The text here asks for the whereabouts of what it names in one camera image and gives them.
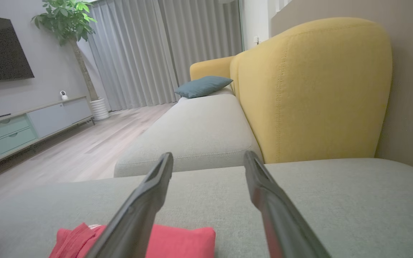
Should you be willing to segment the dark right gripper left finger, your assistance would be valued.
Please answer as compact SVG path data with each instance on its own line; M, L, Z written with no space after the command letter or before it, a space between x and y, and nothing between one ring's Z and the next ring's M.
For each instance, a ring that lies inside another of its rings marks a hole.
M161 155L87 252L87 258L144 258L156 214L165 203L172 153Z

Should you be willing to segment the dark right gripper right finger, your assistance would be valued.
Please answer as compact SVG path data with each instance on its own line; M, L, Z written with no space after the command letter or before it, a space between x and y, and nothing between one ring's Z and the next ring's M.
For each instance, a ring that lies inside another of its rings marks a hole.
M253 151L244 154L251 202L261 212L272 258L329 258L308 222Z

